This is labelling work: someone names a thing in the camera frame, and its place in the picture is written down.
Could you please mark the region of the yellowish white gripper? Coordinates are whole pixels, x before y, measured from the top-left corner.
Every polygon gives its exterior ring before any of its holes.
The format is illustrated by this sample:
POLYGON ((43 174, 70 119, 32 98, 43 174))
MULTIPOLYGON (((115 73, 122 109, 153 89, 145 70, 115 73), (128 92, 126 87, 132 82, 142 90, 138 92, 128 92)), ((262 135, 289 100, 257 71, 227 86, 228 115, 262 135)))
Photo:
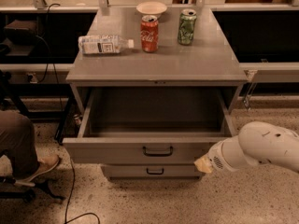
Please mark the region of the yellowish white gripper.
POLYGON ((213 172, 213 168, 217 171, 230 170, 230 165, 222 154, 223 144, 223 141, 216 143, 210 148, 207 154, 194 162, 198 171, 205 174, 211 174, 213 172))

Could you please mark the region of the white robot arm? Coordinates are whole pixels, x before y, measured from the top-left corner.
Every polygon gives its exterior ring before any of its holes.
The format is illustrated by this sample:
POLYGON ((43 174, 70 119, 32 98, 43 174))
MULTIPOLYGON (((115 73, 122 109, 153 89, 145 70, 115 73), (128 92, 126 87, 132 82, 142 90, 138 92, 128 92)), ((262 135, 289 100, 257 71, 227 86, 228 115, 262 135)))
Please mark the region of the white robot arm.
POLYGON ((299 136, 296 132, 266 122, 244 125, 239 134, 214 144, 194 162, 203 173, 235 172, 272 164, 299 172, 299 136))

